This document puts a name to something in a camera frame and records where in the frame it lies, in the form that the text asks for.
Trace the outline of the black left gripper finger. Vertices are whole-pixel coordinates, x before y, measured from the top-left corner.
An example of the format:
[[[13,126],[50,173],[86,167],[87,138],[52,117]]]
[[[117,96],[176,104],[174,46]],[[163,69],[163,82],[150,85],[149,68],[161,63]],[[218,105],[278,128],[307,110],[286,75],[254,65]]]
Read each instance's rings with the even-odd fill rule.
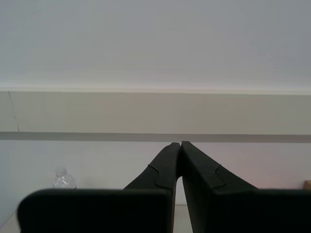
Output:
[[[259,189],[192,143],[181,144],[181,170],[195,233],[309,233],[309,190]]]
[[[122,190],[44,189],[17,209],[23,233],[171,233],[180,144],[163,148]]]

